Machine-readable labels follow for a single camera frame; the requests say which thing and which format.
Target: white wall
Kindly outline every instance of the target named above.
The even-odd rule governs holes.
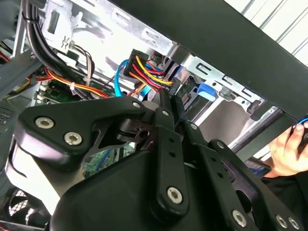
[[[308,0],[225,0],[308,66]]]

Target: silver screw head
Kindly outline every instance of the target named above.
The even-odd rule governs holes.
[[[141,106],[139,105],[139,103],[133,102],[133,105],[134,105],[134,107],[141,108]]]
[[[225,148],[225,146],[223,146],[223,144],[221,142],[217,142],[217,145],[218,145],[219,148],[222,148],[222,149]]]
[[[167,189],[167,195],[170,200],[175,204],[181,204],[183,201],[182,194],[177,188],[169,187]]]
[[[281,225],[281,227],[283,228],[288,228],[288,224],[287,222],[285,222],[285,220],[278,214],[276,215],[276,220],[278,221],[278,223]]]
[[[236,223],[239,224],[239,226],[245,228],[247,225],[247,221],[245,219],[245,217],[243,216],[243,214],[238,211],[238,210],[233,210],[232,211],[232,216],[234,218],[234,220],[236,221]]]
[[[35,124],[39,127],[39,128],[43,128],[43,129],[50,129],[54,126],[54,122],[52,119],[49,119],[47,117],[40,117],[37,118],[35,120]]]
[[[163,114],[164,114],[164,115],[166,115],[166,116],[168,116],[168,115],[169,115],[169,113],[168,113],[168,112],[166,112],[166,111],[163,111]]]
[[[293,218],[289,217],[289,222],[295,229],[299,230],[299,224]]]
[[[191,124],[191,127],[192,127],[192,129],[194,129],[194,130],[197,130],[197,125],[195,125],[195,124]]]
[[[79,145],[82,142],[82,137],[76,132],[68,132],[64,135],[64,141],[69,145]]]

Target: black mount arm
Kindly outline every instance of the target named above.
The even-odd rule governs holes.
[[[38,126],[42,117],[53,126]],[[69,145],[68,132],[82,142]],[[227,145],[207,143],[186,120],[181,101],[164,90],[143,104],[121,97],[28,108],[15,140],[62,172],[75,171],[85,156],[103,149],[138,144],[134,154],[63,195],[51,218],[53,231],[304,230]]]

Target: black wire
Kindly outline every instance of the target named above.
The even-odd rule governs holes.
[[[1,41],[0,47],[5,49],[8,53],[13,54],[13,50],[8,45],[6,45],[5,42]]]
[[[30,47],[36,57],[54,73],[65,76],[71,81],[76,81],[75,76],[86,77],[86,74],[81,73],[73,68],[70,68],[60,59],[48,46],[43,37],[42,31],[38,23],[32,23],[39,19],[38,9],[29,3],[29,0],[23,0],[23,16],[26,18],[25,25]],[[91,95],[83,90],[79,90],[89,99]]]

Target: fan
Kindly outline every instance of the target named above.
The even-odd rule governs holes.
[[[51,218],[41,200],[20,189],[14,190],[3,212],[10,222],[37,228],[44,228]]]

